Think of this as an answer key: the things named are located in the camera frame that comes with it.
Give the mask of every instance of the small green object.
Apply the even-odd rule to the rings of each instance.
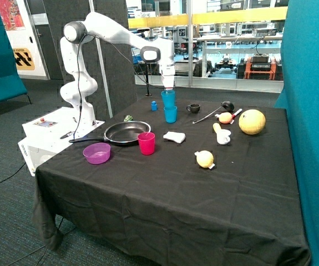
[[[132,120],[133,120],[133,117],[130,116],[130,115],[127,115],[127,116],[125,117],[125,119],[124,119],[125,122],[127,122],[127,121],[132,121]]]

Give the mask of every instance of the black mug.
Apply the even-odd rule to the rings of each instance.
[[[197,114],[200,111],[200,104],[190,104],[186,107],[186,109],[193,114]]]

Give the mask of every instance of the glass wall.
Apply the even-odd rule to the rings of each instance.
[[[129,27],[148,41],[170,38],[175,82],[191,88],[280,92],[288,0],[127,0]],[[133,49],[134,68],[161,85],[156,64]],[[136,82],[144,82],[136,77]]]

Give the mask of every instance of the black tablecloth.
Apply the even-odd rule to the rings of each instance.
[[[158,111],[151,111],[157,100]],[[165,122],[161,99],[145,98],[128,107],[90,136],[101,135],[126,115],[146,121],[156,134],[155,153],[139,146],[112,145],[104,164],[91,165],[73,144],[36,170],[33,221],[47,246],[62,240],[54,217],[59,214],[82,231],[104,237],[132,255],[161,265],[307,265],[300,199],[284,109],[258,109],[266,127],[250,136],[231,125],[231,142],[216,142],[216,118],[193,120],[220,103],[201,104],[198,114],[186,110],[193,101],[178,100],[178,119]],[[183,132],[182,144],[163,139]],[[196,151],[211,151],[216,166],[201,168]]]

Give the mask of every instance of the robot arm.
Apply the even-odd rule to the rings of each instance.
[[[73,44],[83,43],[83,38],[87,34],[109,43],[129,44],[140,49],[143,61],[146,63],[158,62],[164,87],[166,89],[174,87],[174,43],[172,40],[158,38],[149,42],[128,31],[109,17],[96,12],[90,12],[83,22],[70,22],[64,27],[65,38]]]
[[[74,107],[73,117],[79,117],[77,137],[83,137],[88,129],[96,127],[93,106],[85,99],[94,93],[97,82],[88,74],[82,54],[82,45],[100,38],[113,44],[129,44],[141,50],[140,55],[146,63],[158,62],[161,80],[166,89],[174,87],[174,43],[158,38],[149,42],[133,34],[112,19],[95,12],[87,15],[83,22],[70,22],[64,27],[64,37],[60,40],[60,50],[64,68],[74,77],[60,90],[62,98]]]

